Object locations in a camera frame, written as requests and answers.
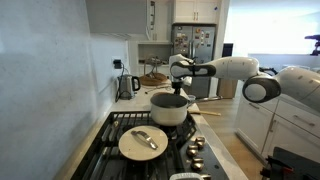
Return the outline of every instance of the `stovetop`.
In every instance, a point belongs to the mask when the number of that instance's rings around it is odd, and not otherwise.
[[[136,126],[155,126],[168,136],[168,147],[157,158],[148,161],[133,161],[119,150],[119,139],[126,131]],[[196,138],[202,138],[193,117],[175,127],[156,124],[150,111],[111,112],[97,133],[91,146],[81,160],[72,179],[169,179],[173,174],[196,172],[206,179],[228,179],[211,148],[204,144],[196,154],[186,153]],[[203,161],[199,168],[195,163]]]

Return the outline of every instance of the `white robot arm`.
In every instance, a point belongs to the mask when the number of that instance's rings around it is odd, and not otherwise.
[[[298,67],[287,67],[270,76],[259,71],[259,61],[249,57],[224,57],[204,64],[174,55],[169,59],[175,79],[206,76],[244,80],[242,93],[251,102],[263,103],[281,93],[320,112],[320,75]]]

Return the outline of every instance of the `countertop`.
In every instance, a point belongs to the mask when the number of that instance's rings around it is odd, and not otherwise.
[[[136,96],[131,100],[119,100],[117,103],[114,103],[110,109],[104,112],[104,118],[109,115],[112,111],[150,111],[151,110],[151,103],[150,98],[153,96],[153,94],[157,92],[170,92],[173,93],[173,90],[171,88],[159,88],[155,89],[154,87],[142,87],[136,94]],[[183,92],[181,92],[182,96],[187,97],[187,95]],[[193,104],[189,107],[189,109],[193,110],[199,110],[198,106],[196,104]],[[206,137],[206,142],[216,155],[217,159],[219,160],[221,166],[225,170],[227,176],[229,179],[248,179],[244,172],[240,169],[236,161],[232,158],[229,151],[226,149],[226,147],[223,145],[223,143],[220,141],[218,136],[215,134],[215,132],[212,130],[212,128],[209,126],[209,124],[206,122],[204,117],[202,115],[198,114],[192,114],[194,120],[197,123],[198,128],[201,130],[201,133]],[[90,146],[92,140],[94,139],[95,135],[97,134],[98,130],[100,129],[102,122],[97,122],[95,126],[92,128],[92,130],[88,133],[87,138],[84,140],[83,144],[78,148],[79,150],[75,152],[74,157],[70,158],[70,161],[72,163],[69,164],[68,172],[65,173],[64,179],[70,179],[73,172],[77,168],[78,164],[80,163],[82,157],[84,156],[86,150]]]

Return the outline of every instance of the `electric kettle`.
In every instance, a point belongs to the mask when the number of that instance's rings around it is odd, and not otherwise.
[[[119,81],[119,98],[120,99],[132,99],[134,98],[134,92],[138,91],[141,87],[140,80],[137,76],[125,74],[118,77]]]

